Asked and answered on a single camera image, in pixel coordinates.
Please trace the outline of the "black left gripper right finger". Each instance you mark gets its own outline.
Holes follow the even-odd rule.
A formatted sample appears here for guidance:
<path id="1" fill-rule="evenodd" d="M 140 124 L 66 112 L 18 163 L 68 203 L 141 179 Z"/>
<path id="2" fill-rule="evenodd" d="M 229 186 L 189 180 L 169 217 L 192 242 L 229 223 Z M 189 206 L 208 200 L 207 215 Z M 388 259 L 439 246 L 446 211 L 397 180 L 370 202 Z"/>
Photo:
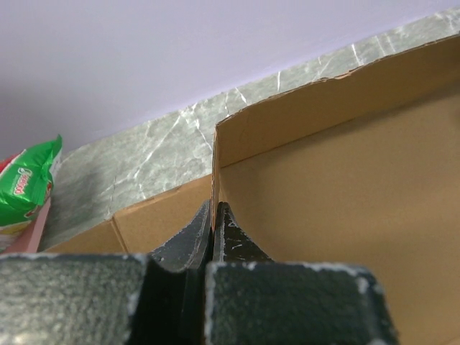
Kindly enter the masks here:
<path id="1" fill-rule="evenodd" d="M 206 272 L 207 344 L 396 344 L 385 293 L 366 268 L 276 262 L 218 205 Z"/>

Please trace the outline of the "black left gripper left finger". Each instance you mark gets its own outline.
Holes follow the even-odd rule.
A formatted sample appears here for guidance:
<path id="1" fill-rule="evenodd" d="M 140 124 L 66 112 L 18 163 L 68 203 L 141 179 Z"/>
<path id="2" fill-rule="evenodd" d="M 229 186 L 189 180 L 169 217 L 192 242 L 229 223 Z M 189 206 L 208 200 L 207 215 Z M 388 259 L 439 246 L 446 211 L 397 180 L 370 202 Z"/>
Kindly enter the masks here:
<path id="1" fill-rule="evenodd" d="M 210 204 L 148 254 L 5 254 L 3 344 L 200 344 Z"/>

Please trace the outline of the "brown cardboard paper box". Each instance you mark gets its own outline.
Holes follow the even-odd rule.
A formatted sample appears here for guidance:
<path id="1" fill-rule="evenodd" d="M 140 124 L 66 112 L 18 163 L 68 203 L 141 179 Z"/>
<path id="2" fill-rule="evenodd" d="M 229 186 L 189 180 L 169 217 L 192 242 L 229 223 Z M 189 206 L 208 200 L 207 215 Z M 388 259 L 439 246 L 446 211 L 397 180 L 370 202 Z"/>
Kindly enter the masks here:
<path id="1" fill-rule="evenodd" d="M 54 253 L 155 250 L 226 202 L 276 262 L 366 267 L 396 344 L 459 342 L 459 36 L 248 106 L 216 125 L 211 176 L 125 208 Z"/>

